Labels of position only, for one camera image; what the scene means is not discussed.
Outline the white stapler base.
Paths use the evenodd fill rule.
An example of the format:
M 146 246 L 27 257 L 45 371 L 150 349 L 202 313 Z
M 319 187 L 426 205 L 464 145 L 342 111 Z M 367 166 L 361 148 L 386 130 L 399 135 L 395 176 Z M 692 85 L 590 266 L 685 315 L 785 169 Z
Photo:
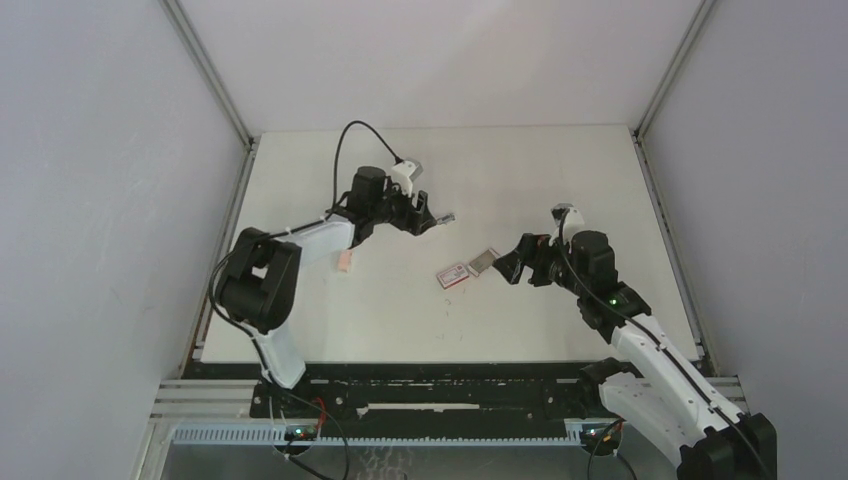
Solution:
M 454 213 L 448 213 L 448 214 L 442 215 L 438 218 L 435 218 L 435 224 L 436 225 L 446 225 L 446 224 L 449 224 L 451 222 L 454 222 L 455 220 L 456 220 L 456 215 Z

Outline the staple box tray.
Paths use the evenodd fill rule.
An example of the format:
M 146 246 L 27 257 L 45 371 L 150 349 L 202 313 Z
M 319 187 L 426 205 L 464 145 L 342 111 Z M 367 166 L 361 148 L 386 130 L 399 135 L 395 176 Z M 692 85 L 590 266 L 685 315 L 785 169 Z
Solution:
M 473 276 L 479 277 L 484 271 L 492 267 L 499 257 L 500 254 L 496 250 L 487 248 L 467 263 L 468 271 Z

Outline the red white staple box sleeve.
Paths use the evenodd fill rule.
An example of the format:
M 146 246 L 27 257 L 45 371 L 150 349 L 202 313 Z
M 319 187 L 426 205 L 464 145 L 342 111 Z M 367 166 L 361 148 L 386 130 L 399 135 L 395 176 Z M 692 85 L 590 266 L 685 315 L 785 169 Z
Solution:
M 442 289 L 447 290 L 471 277 L 467 267 L 458 263 L 436 274 L 436 279 Z

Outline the pink stapler top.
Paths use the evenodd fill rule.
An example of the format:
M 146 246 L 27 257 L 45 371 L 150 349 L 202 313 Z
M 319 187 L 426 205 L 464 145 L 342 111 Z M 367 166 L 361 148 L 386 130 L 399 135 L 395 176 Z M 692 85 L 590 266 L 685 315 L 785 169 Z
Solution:
M 337 270 L 344 273 L 349 273 L 352 268 L 353 251 L 344 250 L 339 254 L 337 262 Z

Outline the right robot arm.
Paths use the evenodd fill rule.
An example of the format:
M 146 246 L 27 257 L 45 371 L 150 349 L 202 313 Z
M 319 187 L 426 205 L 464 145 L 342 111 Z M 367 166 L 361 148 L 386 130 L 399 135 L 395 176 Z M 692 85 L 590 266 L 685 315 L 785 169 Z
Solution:
M 743 412 L 671 344 L 647 302 L 619 279 L 606 234 L 525 234 L 494 267 L 510 284 L 530 270 L 530 285 L 573 293 L 584 322 L 623 356 L 582 370 L 584 412 L 631 424 L 680 479 L 776 478 L 774 425 Z

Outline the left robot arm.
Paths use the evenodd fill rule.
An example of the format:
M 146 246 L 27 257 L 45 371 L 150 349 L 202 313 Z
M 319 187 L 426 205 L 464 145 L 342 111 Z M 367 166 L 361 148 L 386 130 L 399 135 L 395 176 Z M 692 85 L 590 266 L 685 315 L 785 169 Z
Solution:
M 215 267 L 207 292 L 211 305 L 249 337 L 262 377 L 277 386 L 274 404 L 286 415 L 305 414 L 313 401 L 311 388 L 300 382 L 305 360 L 287 324 L 302 267 L 359 246 L 378 225 L 413 236 L 436 226 L 427 193 L 414 189 L 422 170 L 414 160 L 401 160 L 389 171 L 363 166 L 323 216 L 278 233 L 246 228 Z

